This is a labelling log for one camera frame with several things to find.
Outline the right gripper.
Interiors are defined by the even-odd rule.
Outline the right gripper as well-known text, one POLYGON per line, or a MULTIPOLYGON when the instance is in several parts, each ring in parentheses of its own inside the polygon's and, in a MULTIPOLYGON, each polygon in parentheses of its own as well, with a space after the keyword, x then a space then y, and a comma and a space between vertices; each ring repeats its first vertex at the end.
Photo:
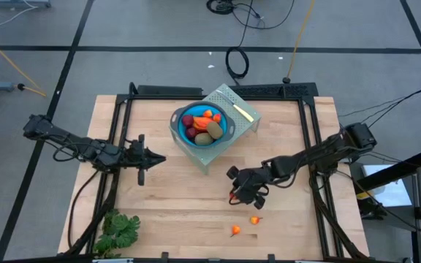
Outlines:
POLYGON ((265 197, 269 194, 268 184, 271 180, 268 166, 242 170, 232 166, 227 171, 227 177, 232 180, 230 205, 253 204, 258 210, 263 208, 265 197))

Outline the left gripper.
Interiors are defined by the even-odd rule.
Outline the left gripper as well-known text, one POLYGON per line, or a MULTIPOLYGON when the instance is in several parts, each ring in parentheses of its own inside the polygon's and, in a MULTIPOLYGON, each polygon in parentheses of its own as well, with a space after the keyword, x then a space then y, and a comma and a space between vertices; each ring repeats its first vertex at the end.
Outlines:
POLYGON ((129 143, 129 147, 126 149, 127 160, 133 167, 138 169, 137 182, 139 186, 145 184, 145 171, 147 170, 146 162, 148 161, 148 167, 154 167, 157 164, 161 164, 166 161, 165 156, 158 153, 154 153, 151 150, 147 150, 147 159, 145 155, 145 135, 140 134, 136 140, 126 140, 129 143))

